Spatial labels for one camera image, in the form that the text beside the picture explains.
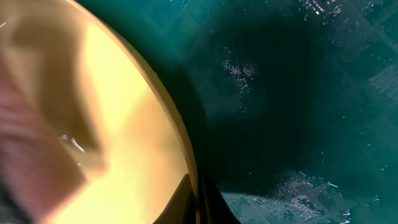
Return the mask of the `yellow-green plate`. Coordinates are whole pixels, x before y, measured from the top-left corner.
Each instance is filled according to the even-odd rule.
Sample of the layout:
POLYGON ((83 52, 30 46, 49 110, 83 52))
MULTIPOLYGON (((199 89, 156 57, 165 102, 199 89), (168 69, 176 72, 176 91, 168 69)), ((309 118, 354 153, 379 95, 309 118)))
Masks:
POLYGON ((156 73, 75 1, 1 0, 1 222, 153 223, 187 131, 156 73))

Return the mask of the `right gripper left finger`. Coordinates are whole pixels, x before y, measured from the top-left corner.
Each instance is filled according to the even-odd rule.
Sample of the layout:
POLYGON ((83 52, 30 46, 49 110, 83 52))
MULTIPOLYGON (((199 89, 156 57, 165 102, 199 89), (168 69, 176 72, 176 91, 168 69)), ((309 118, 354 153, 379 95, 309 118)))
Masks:
POLYGON ((164 211, 153 224, 195 224, 195 202, 188 174, 185 174, 164 211))

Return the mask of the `teal plastic serving tray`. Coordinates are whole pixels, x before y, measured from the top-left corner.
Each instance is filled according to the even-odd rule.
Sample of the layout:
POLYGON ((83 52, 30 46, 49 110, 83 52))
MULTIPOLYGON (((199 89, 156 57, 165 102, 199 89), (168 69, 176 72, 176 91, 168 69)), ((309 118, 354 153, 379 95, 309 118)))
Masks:
POLYGON ((397 222, 397 0, 97 0, 240 223, 397 222))

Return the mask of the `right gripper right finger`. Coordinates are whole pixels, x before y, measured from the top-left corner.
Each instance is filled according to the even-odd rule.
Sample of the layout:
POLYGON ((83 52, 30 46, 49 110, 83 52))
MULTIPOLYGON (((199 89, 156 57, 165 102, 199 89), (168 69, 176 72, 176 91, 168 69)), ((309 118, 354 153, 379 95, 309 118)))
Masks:
POLYGON ((240 224, 215 183, 203 175, 199 178, 200 223, 240 224))

